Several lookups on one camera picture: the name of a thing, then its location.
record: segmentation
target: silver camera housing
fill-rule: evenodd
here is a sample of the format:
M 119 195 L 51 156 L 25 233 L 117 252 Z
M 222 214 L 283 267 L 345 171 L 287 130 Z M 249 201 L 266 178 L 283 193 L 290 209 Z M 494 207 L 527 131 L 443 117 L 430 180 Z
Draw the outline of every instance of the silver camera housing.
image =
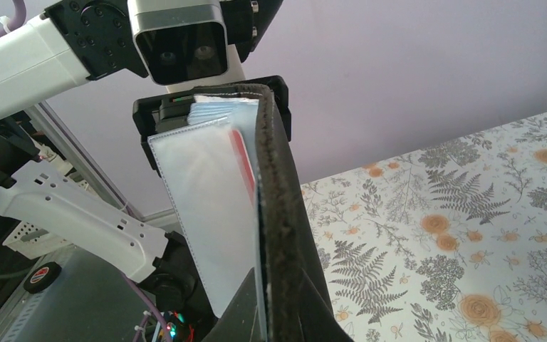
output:
M 129 0 L 133 43 L 156 84 L 227 72 L 227 32 L 219 0 Z

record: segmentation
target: floral tablecloth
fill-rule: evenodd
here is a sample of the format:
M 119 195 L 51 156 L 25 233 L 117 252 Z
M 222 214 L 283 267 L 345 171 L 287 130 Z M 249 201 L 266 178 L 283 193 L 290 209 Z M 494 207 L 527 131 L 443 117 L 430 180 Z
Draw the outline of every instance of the floral tablecloth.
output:
M 355 341 L 547 340 L 547 113 L 302 189 Z

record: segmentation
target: white wall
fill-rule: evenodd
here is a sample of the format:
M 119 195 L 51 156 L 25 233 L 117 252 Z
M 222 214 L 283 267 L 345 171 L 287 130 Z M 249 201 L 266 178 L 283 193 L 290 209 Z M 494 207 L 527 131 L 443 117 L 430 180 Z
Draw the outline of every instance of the white wall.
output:
M 307 182 L 547 111 L 547 1 L 286 0 L 244 65 L 286 79 Z M 48 101 L 143 214 L 170 203 L 130 112 L 159 93 L 121 72 Z

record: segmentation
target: red label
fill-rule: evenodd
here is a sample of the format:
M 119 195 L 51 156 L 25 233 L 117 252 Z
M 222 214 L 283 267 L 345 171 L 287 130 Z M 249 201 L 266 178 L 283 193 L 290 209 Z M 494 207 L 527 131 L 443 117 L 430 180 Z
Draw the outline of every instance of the red label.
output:
M 42 269 L 34 272 L 32 277 L 30 278 L 30 284 L 38 283 L 42 278 L 45 278 L 47 273 L 49 273 L 49 267 L 43 267 Z

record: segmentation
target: white cable tie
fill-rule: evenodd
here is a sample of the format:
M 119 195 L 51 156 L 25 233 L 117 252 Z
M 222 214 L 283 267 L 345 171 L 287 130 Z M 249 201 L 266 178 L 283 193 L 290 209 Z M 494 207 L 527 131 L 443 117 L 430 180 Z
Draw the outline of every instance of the white cable tie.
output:
M 9 30 L 9 22 L 10 21 L 11 21 L 11 19 L 8 16 L 0 17 L 0 23 L 1 23 L 1 25 L 3 25 L 3 30 L 5 30 L 5 33 L 11 32 Z

